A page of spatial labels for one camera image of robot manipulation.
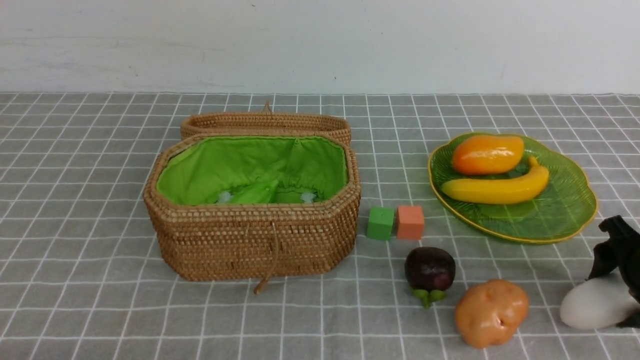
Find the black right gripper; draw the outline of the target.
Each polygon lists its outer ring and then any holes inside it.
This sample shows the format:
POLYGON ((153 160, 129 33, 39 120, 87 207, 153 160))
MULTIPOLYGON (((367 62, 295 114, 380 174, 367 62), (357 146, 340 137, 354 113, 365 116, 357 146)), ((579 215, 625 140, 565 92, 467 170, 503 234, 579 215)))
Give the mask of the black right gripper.
MULTIPOLYGON (((631 296, 640 303, 640 235, 621 215, 608 217, 598 225, 608 239, 593 248, 593 264, 588 280, 618 269, 631 296)), ((636 311, 615 324, 620 329, 640 329, 640 312, 636 311)))

